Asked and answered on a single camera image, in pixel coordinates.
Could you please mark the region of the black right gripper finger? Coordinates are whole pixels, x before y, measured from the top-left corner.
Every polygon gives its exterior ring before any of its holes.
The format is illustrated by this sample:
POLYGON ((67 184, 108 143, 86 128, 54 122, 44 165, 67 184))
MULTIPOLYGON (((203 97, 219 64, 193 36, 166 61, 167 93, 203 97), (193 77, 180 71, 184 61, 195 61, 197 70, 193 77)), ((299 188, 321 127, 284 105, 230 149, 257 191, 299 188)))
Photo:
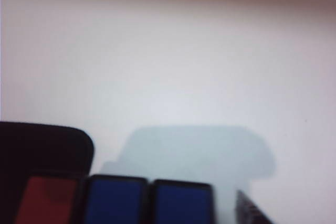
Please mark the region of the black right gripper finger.
POLYGON ((238 224, 273 224, 260 208, 241 190, 236 193, 235 219, 238 224))

